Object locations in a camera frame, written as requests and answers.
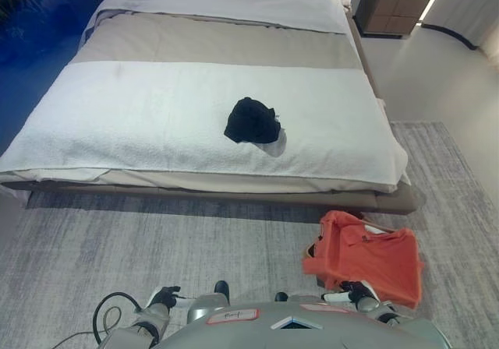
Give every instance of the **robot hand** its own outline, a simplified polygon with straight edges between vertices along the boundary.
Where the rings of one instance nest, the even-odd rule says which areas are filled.
[[[170,311],[175,305],[177,305],[177,300],[179,296],[175,294],[175,292],[180,292],[180,287],[163,287],[158,293],[156,293],[150,302],[147,304],[147,307],[152,306],[154,304],[163,304]]]

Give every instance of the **bed frame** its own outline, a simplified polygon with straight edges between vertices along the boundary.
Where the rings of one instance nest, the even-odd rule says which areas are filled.
[[[350,29],[359,52],[364,72],[377,97],[376,83],[367,64],[360,35],[351,14],[347,14]],[[177,198],[235,200],[255,203],[284,203],[289,205],[325,206],[328,209],[348,210],[356,212],[408,214],[417,209],[416,198],[410,185],[399,182],[398,190],[392,194],[374,191],[353,192],[318,192],[318,193],[227,193],[201,192],[187,189],[164,189],[155,187],[137,187],[131,185],[93,185],[72,182],[28,181],[5,182],[5,187],[16,190],[46,191],[46,192],[87,192],[105,193],[126,196],[164,196]]]

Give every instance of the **gray rug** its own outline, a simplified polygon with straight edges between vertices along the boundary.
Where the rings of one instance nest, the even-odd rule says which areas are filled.
[[[497,211],[441,123],[394,123],[410,156],[409,176],[422,209],[371,215],[412,228],[419,240],[423,301],[412,312],[432,319],[455,347],[497,348]],[[36,193],[0,264],[0,347],[49,348],[88,330],[95,305],[125,291],[145,304],[158,285],[186,296],[230,283],[232,303],[266,301],[277,291],[321,294],[304,276],[302,250],[318,235],[313,207],[186,199]],[[132,319],[125,309],[123,324]],[[185,322],[174,311],[168,333]],[[77,337],[62,348],[96,348]]]

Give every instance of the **black cable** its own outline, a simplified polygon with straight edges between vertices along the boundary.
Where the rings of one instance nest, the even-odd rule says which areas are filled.
[[[97,307],[95,309],[94,316],[92,317],[92,333],[95,336],[95,340],[97,341],[97,344],[100,344],[102,342],[101,337],[99,336],[99,331],[97,330],[97,316],[99,315],[99,311],[101,310],[102,305],[109,298],[113,298],[115,296],[122,296],[124,298],[127,298],[135,306],[136,312],[142,311],[142,308],[140,307],[139,303],[135,300],[135,298],[133,298],[129,294],[124,293],[124,292],[114,292],[114,293],[108,294],[106,297],[104,297],[102,299],[101,302],[99,302],[99,305],[97,305]]]
[[[118,314],[119,314],[118,318],[116,319],[116,321],[114,323],[112,323],[110,326],[108,326],[108,322],[107,322],[108,321],[108,315],[114,309],[118,310]],[[118,306],[112,306],[111,308],[107,309],[104,312],[104,318],[103,318],[104,329],[102,331],[99,331],[99,333],[109,333],[110,330],[112,330],[113,328],[115,328],[118,325],[118,323],[121,320],[121,318],[122,318],[122,310]],[[50,347],[50,349],[55,349],[57,347],[60,347],[66,341],[71,340],[72,338],[74,338],[76,336],[79,336],[79,335],[92,335],[92,334],[94,334],[94,331],[82,331],[82,332],[74,333],[73,335],[68,336],[64,340],[59,341],[56,345],[54,345],[53,347]]]

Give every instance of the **orange t-shirt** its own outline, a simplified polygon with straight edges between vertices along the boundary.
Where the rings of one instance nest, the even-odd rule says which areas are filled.
[[[330,211],[320,221],[314,257],[303,260],[304,273],[315,273],[327,289],[343,280],[367,280],[382,300],[415,308],[421,300],[418,245],[408,228],[373,234],[345,212]]]

